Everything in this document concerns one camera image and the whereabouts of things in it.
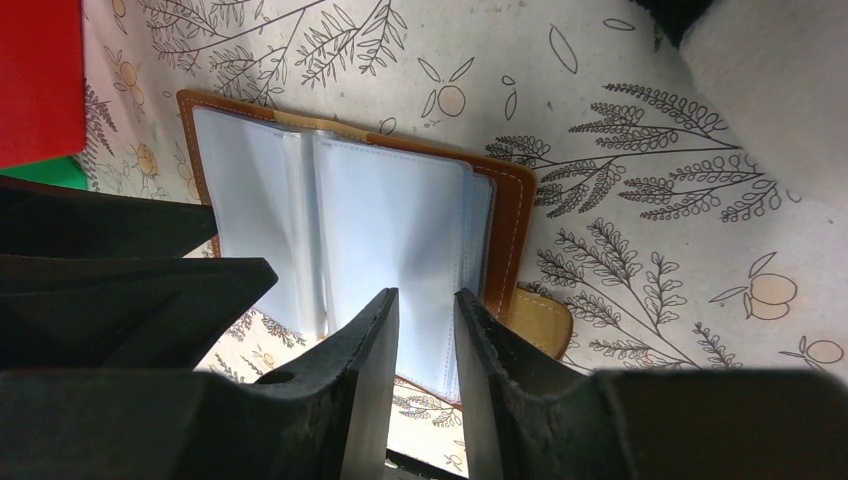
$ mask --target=brown leather wallet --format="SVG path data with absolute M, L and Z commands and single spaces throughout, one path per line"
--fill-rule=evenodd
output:
M 518 269 L 536 192 L 536 177 L 529 168 L 472 153 L 389 137 L 333 120 L 273 110 L 200 90 L 180 90 L 177 92 L 177 102 L 197 191 L 200 201 L 205 205 L 210 204 L 210 199 L 195 134 L 192 109 L 196 106 L 290 126 L 331 131 L 361 143 L 452 158 L 468 163 L 475 172 L 486 175 L 496 185 L 489 252 L 486 259 L 486 278 L 482 299 L 484 304 L 501 323 L 518 332 L 525 332 L 524 334 L 529 332 L 529 335 L 533 337 L 533 343 L 549 355 L 561 356 L 565 351 L 571 336 L 571 315 L 568 310 L 557 302 L 532 297 L 527 292 L 516 295 Z M 213 239 L 212 244 L 215 255 L 220 256 L 217 238 Z M 519 318 L 534 318 L 534 320 L 523 321 L 520 325 L 515 324 L 510 315 L 515 303 L 521 303 L 522 314 Z M 545 328 L 542 330 L 533 326 L 540 322 L 538 319 L 546 319 L 543 322 Z M 547 328 L 551 323 L 556 325 L 553 330 Z M 548 334 L 552 331 L 558 332 L 559 338 L 550 338 Z M 566 332 L 569 338 L 563 338 Z

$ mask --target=white patterned fabric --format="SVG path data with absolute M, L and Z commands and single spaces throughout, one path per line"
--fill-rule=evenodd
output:
M 520 279 L 573 312 L 566 365 L 848 378 L 848 218 L 762 171 L 631 2 L 87 0 L 85 13 L 91 189 L 197 201 L 174 98 L 186 87 L 487 153 L 540 179 Z M 249 382 L 312 344 L 250 311 L 199 368 Z M 467 475 L 461 413 L 411 385 L 396 386 L 389 447 Z

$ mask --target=brown leather border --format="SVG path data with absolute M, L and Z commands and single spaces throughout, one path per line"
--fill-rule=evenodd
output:
M 410 152 L 436 155 L 468 162 L 475 172 L 494 180 L 496 184 L 495 208 L 492 218 L 489 254 L 486 266 L 486 281 L 483 302 L 495 317 L 510 324 L 510 308 L 517 288 L 521 255 L 527 240 L 530 217 L 536 194 L 536 176 L 529 168 L 514 163 L 461 152 L 425 143 L 388 137 L 344 125 L 331 120 L 304 117 L 293 113 L 275 111 L 221 97 L 200 90 L 183 89 L 177 92 L 177 102 L 185 130 L 189 159 L 194 172 L 200 201 L 210 204 L 209 191 L 203 175 L 203 167 L 197 147 L 192 109 L 205 106 L 222 111 L 245 115 L 265 121 L 276 121 L 299 127 L 322 128 L 361 142 Z M 212 241 L 216 256 L 220 256 L 217 237 Z

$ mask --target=floral tablecloth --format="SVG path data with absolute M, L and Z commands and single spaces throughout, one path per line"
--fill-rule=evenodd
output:
M 574 314 L 566 365 L 848 377 L 845 215 L 763 171 L 629 1 L 84 10 L 93 190 L 197 201 L 186 87 L 486 153 L 540 179 L 521 280 Z M 313 343 L 249 311 L 198 368 L 250 382 Z M 466 474 L 461 412 L 400 382 L 393 403 L 391 448 Z

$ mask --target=red object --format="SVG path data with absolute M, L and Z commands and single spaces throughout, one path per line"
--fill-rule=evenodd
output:
M 0 168 L 85 148 L 80 0 L 3 2 Z

